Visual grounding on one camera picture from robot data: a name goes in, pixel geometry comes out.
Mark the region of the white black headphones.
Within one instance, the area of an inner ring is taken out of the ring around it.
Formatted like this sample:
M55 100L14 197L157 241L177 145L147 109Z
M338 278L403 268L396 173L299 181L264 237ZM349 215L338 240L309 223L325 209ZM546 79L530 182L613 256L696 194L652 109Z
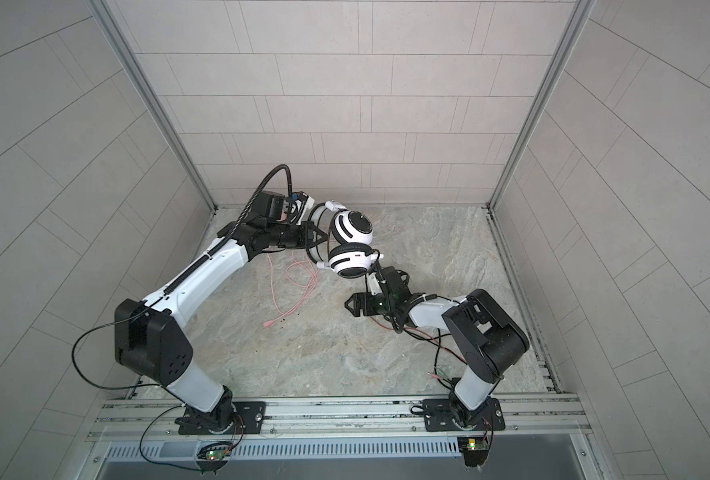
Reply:
M343 204L327 201L315 205L307 221L329 235L315 248L305 248L308 258L319 269L328 269L345 279L366 276L382 255L371 247L373 225L361 212Z

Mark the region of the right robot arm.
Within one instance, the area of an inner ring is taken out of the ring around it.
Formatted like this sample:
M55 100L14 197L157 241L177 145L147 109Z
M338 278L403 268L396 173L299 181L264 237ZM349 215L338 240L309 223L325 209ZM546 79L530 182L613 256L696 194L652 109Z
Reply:
M491 394L505 372L529 350L527 335L485 290L457 298L413 293L410 276L393 267L366 277L366 290L351 295L345 308L355 317L382 316L402 333L410 328L448 333L464 361L461 377L451 380L449 400L439 414L425 408L427 420L442 429L502 430L500 409Z

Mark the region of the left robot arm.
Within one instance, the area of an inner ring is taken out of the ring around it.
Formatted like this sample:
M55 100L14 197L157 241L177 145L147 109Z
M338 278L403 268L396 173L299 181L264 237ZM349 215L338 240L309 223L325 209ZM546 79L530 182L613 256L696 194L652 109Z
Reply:
M302 192L288 197L261 192L246 216L225 225L208 249L174 280L140 301L115 309L114 357L152 379L186 406L177 419L182 434L232 429L232 393L195 362L184 328L201 303L230 275L270 247L307 250L327 240L318 228L326 203Z

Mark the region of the right controller circuit board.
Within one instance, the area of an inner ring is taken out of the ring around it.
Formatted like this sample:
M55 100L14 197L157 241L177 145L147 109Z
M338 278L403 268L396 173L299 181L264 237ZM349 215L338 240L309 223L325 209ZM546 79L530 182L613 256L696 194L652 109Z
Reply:
M458 437L457 443L466 467L482 467L488 460L491 441L487 437Z

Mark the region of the controller circuit board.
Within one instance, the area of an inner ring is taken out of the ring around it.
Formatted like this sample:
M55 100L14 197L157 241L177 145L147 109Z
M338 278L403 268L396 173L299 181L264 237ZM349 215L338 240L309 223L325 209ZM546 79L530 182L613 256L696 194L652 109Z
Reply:
M457 443L466 467L482 467L488 460L491 441L487 437L458 437Z
M199 461L223 462L230 455L233 448L232 442L221 441L203 446L197 453Z

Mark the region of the left controller circuit board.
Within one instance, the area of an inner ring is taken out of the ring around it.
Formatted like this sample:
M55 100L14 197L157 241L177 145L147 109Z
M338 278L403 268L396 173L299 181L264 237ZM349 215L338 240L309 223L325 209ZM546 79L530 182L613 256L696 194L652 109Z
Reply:
M233 448L232 442L221 441L203 446L197 453L199 461L223 462L230 455Z

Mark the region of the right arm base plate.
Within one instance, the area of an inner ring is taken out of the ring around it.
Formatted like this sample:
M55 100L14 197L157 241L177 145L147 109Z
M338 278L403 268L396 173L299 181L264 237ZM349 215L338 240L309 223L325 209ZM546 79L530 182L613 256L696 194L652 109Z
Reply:
M417 411L428 432L504 431L506 423L498 399L489 397L477 409L446 398L424 399Z

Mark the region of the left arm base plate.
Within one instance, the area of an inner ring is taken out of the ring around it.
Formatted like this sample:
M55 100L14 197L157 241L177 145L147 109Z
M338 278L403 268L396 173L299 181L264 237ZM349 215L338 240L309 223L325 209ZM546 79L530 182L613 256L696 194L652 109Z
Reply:
M267 404L261 401L225 400L210 412L187 406L174 420L180 435L258 434L261 431Z

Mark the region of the aluminium mounting rail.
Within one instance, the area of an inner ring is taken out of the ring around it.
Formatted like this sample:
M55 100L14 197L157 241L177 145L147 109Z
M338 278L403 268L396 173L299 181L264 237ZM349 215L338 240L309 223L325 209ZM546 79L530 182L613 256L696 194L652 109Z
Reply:
M246 398L267 404L261 431L248 439L584 434L592 428L575 394L496 394L506 423L504 431L428 432L417 414L424 399L441 395L365 397ZM184 413L175 400L111 400L104 403L86 435L89 441L145 437L180 440L174 420Z

